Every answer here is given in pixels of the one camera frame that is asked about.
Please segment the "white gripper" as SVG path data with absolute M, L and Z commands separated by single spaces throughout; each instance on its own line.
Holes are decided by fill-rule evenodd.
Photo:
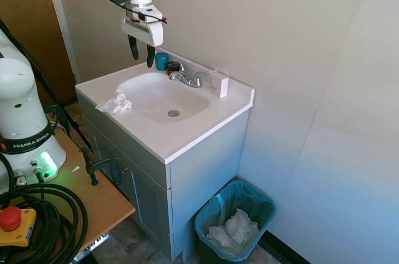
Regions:
M 121 27 L 128 34 L 128 42 L 132 56 L 138 60 L 137 39 L 147 45 L 147 67 L 151 68 L 155 59 L 155 47 L 163 44 L 163 15 L 153 4 L 124 5 Z

